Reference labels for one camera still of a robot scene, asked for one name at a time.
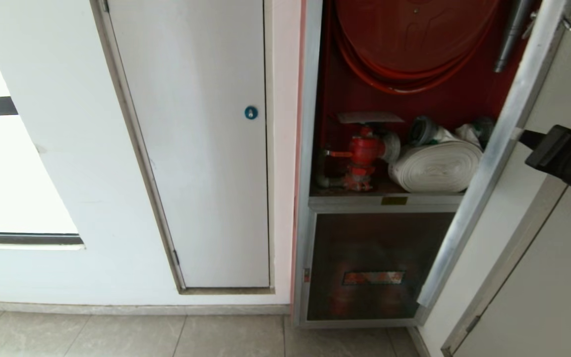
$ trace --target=lower cabinet compartment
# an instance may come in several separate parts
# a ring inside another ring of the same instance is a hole
[[[308,320],[413,318],[454,215],[319,214]]]

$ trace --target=red hose reel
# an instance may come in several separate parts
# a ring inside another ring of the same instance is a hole
[[[336,0],[332,28],[347,65],[393,95],[442,84],[469,61],[498,0]]]

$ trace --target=white wall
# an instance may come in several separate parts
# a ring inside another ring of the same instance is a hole
[[[526,129],[571,127],[571,32],[564,35]],[[442,294],[420,333],[430,354],[440,348],[512,237],[546,175],[526,166],[530,149],[517,145]]]
[[[87,0],[0,0],[0,70],[83,251],[0,250],[0,301],[288,303],[300,2],[275,0],[274,295],[180,296]]]

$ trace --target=access panel door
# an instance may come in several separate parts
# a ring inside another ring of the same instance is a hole
[[[111,0],[188,287],[267,287],[262,0]]]

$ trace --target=rolled white fire hose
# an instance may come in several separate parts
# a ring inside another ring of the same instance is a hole
[[[412,147],[389,165],[389,176],[408,192],[460,192],[481,158],[479,147],[462,140]]]

